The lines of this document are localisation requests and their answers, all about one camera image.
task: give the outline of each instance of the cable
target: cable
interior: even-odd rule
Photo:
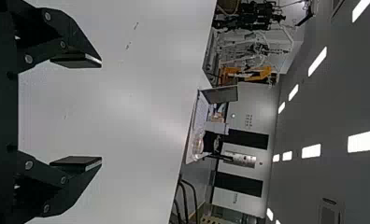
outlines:
[[[178,185],[181,187],[182,189],[182,196],[184,198],[184,209],[185,209],[185,223],[186,224],[189,224],[189,211],[188,211],[188,197],[186,196],[186,190],[185,190],[185,186],[179,182]]]
[[[189,187],[192,188],[192,191],[193,191],[193,198],[194,198],[194,210],[195,210],[195,215],[196,215],[196,224],[199,224],[199,212],[197,211],[197,195],[196,195],[196,188],[191,184],[189,183],[188,181],[186,180],[181,180],[184,184],[188,185]]]
[[[179,206],[178,206],[177,200],[174,200],[174,206],[176,207],[176,210],[177,210],[178,224],[182,224],[181,213],[179,212]]]

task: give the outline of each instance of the ceiling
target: ceiling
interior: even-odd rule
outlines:
[[[322,198],[344,204],[343,223],[370,223],[370,151],[348,153],[348,137],[370,131],[370,6],[352,23],[358,3],[346,0],[331,20],[331,1],[320,1],[282,79],[275,154],[293,151],[293,159],[273,165],[268,203],[281,224],[319,224]],[[327,58],[308,77],[324,47]],[[302,148],[316,144],[320,157],[303,160]]]

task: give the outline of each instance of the black panel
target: black panel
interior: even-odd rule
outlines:
[[[214,187],[261,198],[263,181],[217,172]]]
[[[229,130],[229,135],[223,136],[223,142],[243,147],[256,147],[267,150],[269,135],[264,133],[251,133],[235,129]]]

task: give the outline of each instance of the desk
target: desk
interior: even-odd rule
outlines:
[[[104,158],[71,210],[31,223],[168,223],[216,1],[29,2],[71,15],[103,68],[21,74],[19,148]]]

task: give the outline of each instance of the ceiling light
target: ceiling light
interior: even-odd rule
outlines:
[[[273,156],[273,162],[278,162],[278,161],[280,161],[280,154]]]
[[[302,148],[302,159],[319,157],[321,155],[321,144]]]
[[[272,210],[270,210],[270,208],[268,208],[267,209],[267,212],[266,212],[266,214],[267,214],[267,216],[269,217],[269,219],[271,220],[271,221],[273,221],[273,212],[272,212]]]
[[[278,108],[278,113],[281,114],[281,112],[284,110],[285,108],[285,102],[281,104],[281,106]]]
[[[296,93],[298,93],[299,91],[299,85],[296,84],[296,86],[292,89],[292,91],[290,92],[290,95],[288,96],[288,100],[292,100],[292,98],[296,95]]]
[[[370,132],[352,135],[348,140],[348,152],[370,151]]]
[[[360,3],[353,10],[353,22],[355,22],[361,16],[361,14],[363,14],[363,11],[366,10],[369,4],[370,0],[360,1]]]
[[[284,161],[292,160],[292,151],[283,153],[283,160]]]
[[[319,67],[319,65],[324,61],[324,59],[327,57],[327,47],[325,47],[322,52],[319,54],[317,59],[314,61],[313,64],[309,67],[308,75],[313,75],[314,71]]]

